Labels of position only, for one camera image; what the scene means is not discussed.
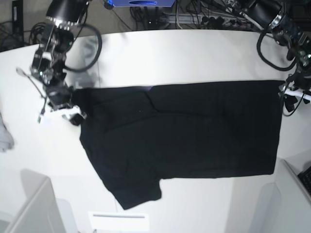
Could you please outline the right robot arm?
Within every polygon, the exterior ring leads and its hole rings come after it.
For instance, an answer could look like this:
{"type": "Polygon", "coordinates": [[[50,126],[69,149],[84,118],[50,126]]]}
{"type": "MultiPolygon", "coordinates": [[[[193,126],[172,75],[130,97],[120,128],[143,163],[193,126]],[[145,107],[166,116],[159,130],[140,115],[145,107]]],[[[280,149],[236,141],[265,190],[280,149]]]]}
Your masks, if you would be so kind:
{"type": "Polygon", "coordinates": [[[74,87],[66,84],[66,71],[82,73],[93,67],[98,61],[103,45],[98,29],[86,23],[89,4],[88,0],[51,2],[46,13],[48,22],[31,66],[31,75],[43,85],[44,103],[52,108],[53,113],[60,114],[74,126],[79,126],[84,121],[86,113],[72,102],[74,87]],[[71,31],[73,27],[88,28],[98,39],[94,59],[83,68],[71,68],[65,64],[67,53],[76,40],[71,31]]]}

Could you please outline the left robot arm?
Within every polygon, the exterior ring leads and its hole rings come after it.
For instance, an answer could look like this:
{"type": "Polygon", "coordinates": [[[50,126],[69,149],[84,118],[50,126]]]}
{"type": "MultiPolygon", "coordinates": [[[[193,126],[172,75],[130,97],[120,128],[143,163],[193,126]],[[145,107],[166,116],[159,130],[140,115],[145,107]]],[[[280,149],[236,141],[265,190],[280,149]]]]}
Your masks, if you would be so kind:
{"type": "Polygon", "coordinates": [[[257,52],[268,66],[282,72],[294,69],[280,89],[281,111],[285,117],[293,115],[299,105],[311,101],[311,38],[293,20],[282,12],[275,0],[224,0],[230,12],[237,12],[259,30],[257,52]],[[261,52],[263,38],[271,33],[277,44],[287,47],[288,67],[278,67],[266,59],[261,52]]]}

